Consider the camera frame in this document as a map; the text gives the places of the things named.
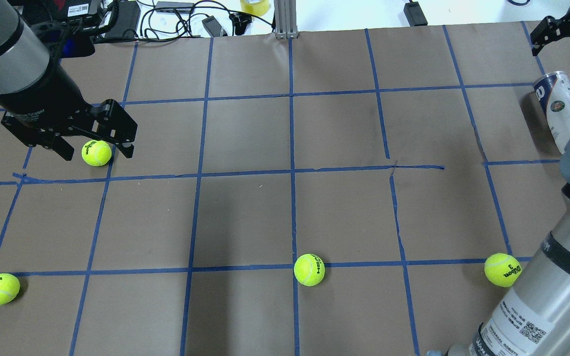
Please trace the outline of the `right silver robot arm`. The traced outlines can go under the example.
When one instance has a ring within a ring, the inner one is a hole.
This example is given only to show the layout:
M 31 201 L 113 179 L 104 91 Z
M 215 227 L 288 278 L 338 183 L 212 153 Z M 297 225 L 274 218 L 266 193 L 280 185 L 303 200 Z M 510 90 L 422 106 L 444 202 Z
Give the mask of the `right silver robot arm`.
M 570 130 L 561 129 L 567 210 L 469 344 L 446 356 L 565 356 L 570 352 Z

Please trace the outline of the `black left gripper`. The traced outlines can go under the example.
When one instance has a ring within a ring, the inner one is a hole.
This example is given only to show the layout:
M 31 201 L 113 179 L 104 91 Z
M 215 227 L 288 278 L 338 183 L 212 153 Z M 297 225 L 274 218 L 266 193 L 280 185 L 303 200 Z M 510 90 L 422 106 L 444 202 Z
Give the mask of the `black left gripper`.
M 46 115 L 36 116 L 36 121 L 20 120 L 11 113 L 5 113 L 1 124 L 25 146 L 49 146 L 65 161 L 71 161 L 75 149 L 62 136 L 84 136 L 90 139 L 106 140 L 116 144 L 125 158 L 134 153 L 133 142 L 138 125 L 136 121 L 113 99 L 99 106 L 89 106 L 66 113 L 57 119 Z

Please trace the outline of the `tennis ball near right arm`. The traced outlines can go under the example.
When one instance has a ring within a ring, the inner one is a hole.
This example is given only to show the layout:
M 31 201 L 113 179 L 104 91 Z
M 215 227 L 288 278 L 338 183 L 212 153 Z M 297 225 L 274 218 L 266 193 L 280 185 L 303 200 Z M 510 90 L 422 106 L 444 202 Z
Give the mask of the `tennis ball near right arm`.
M 520 262 L 506 253 L 495 253 L 484 262 L 484 275 L 492 284 L 509 288 L 522 272 Z

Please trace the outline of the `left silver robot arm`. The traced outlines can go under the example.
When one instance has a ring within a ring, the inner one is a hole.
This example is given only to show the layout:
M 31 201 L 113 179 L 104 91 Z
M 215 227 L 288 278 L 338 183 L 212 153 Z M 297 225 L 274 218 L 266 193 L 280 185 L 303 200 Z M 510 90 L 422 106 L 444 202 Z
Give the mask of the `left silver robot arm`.
M 83 19 L 30 26 L 13 5 L 0 0 L 1 124 L 25 146 L 41 146 L 70 161 L 74 149 L 66 138 L 84 136 L 133 156 L 136 121 L 114 99 L 99 106 L 86 102 L 59 62 L 69 39 L 108 29 L 92 28 Z

